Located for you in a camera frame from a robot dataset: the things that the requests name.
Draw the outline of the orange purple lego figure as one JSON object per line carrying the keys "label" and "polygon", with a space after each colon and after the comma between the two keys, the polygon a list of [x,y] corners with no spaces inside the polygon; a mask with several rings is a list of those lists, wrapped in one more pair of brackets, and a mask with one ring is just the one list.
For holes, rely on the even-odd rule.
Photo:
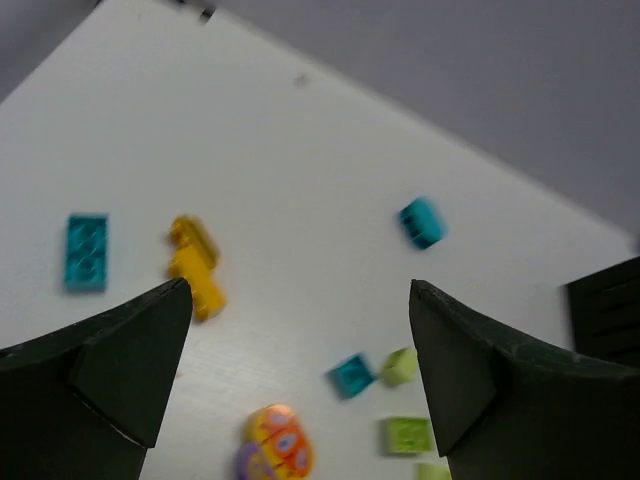
{"label": "orange purple lego figure", "polygon": [[236,454],[237,479],[308,479],[313,462],[312,443],[290,406],[271,404],[248,417]]}

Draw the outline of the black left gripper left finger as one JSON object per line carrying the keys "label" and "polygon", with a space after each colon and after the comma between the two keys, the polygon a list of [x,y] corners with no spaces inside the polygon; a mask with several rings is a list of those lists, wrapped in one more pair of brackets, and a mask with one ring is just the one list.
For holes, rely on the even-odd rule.
{"label": "black left gripper left finger", "polygon": [[178,278],[1,352],[4,479],[137,479],[192,316]]}

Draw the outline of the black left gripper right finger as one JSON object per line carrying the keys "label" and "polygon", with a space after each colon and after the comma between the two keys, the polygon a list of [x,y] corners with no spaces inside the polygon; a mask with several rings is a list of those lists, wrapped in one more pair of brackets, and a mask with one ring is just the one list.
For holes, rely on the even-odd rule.
{"label": "black left gripper right finger", "polygon": [[635,479],[639,372],[548,344],[411,284],[438,454],[456,479]]}

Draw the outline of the yellow striped lego assembly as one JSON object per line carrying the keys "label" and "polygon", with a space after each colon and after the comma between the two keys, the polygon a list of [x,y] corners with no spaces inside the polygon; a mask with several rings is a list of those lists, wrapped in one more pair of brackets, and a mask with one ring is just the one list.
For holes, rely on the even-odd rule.
{"label": "yellow striped lego assembly", "polygon": [[168,272],[183,277],[191,288],[194,315],[205,321],[217,315],[227,304],[221,287],[214,279],[220,252],[200,219],[193,215],[176,217],[169,231],[175,246]]}

